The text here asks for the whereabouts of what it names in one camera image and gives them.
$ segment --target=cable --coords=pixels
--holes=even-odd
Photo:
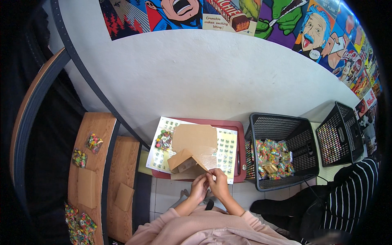
[[[327,205],[327,202],[326,201],[322,201],[320,198],[319,198],[319,196],[314,192],[314,190],[310,187],[310,185],[308,184],[308,182],[306,181],[306,176],[316,176],[316,177],[319,177],[319,178],[321,178],[321,179],[323,179],[323,180],[325,180],[327,183],[329,182],[328,180],[326,180],[326,179],[324,179],[323,177],[320,177],[320,176],[318,176],[318,175],[316,175],[316,174],[307,174],[307,175],[305,175],[305,176],[303,176],[302,178],[303,178],[303,180],[305,181],[305,183],[308,185],[308,187],[310,188],[310,190],[313,192],[313,194],[317,197],[317,199],[319,200],[319,202],[321,203],[321,205],[323,206],[323,208],[324,208],[324,210],[327,212],[327,213],[330,213],[333,217],[336,217],[336,218],[339,218],[339,219],[343,219],[343,220],[348,220],[348,221],[350,221],[350,220],[357,220],[357,219],[359,219],[360,217],[357,217],[357,218],[344,218],[344,217],[341,217],[341,216],[339,216],[339,215],[335,215],[335,214],[333,214],[331,211],[329,211],[329,210],[327,210],[327,208],[325,207],[326,205]]]

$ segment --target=red tray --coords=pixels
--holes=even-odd
[[[196,124],[209,124],[213,127],[219,127],[223,129],[230,129],[237,131],[237,154],[234,166],[234,183],[244,181],[246,177],[246,168],[242,169],[242,166],[246,166],[245,159],[245,137],[244,127],[241,122],[238,121],[223,121],[223,120],[207,120],[207,119],[191,119],[191,118],[173,118],[181,121],[196,123]],[[161,179],[170,179],[170,174],[159,172],[152,169],[152,175]]]

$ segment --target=tiled floor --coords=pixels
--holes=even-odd
[[[316,179],[308,181],[308,184],[315,185]],[[229,191],[234,199],[241,205],[241,207],[243,207],[245,210],[249,210],[250,205],[252,205],[252,203],[256,200],[285,200],[306,187],[308,186],[305,183],[302,183],[300,185],[295,185],[276,191],[259,192],[256,190],[254,184],[243,182],[229,185]],[[150,221],[158,218],[159,215],[166,212],[171,205],[178,201],[180,198],[180,192],[183,189],[190,191],[191,182],[157,179],[153,177],[151,184]],[[271,228],[277,228],[273,224],[264,221],[260,215],[253,215],[258,217],[262,223],[270,225]]]

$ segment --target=black pants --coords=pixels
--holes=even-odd
[[[330,189],[326,185],[313,185],[310,188],[321,199],[325,198]],[[250,211],[260,214],[264,220],[277,227],[288,230],[291,238],[301,241],[302,238],[299,234],[299,228],[301,226],[302,216],[316,200],[316,196],[310,188],[308,187],[283,201],[257,200],[252,203]]]

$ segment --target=flat cardboard sheet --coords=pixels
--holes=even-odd
[[[88,169],[78,169],[78,202],[93,209],[97,206],[95,200],[96,173]]]
[[[118,189],[116,201],[114,204],[122,211],[127,212],[132,202],[133,193],[134,189],[123,183],[120,183],[120,187]]]
[[[171,179],[195,179],[216,167],[218,149],[216,128],[211,125],[181,124],[173,135],[172,150],[177,154],[168,159]]]

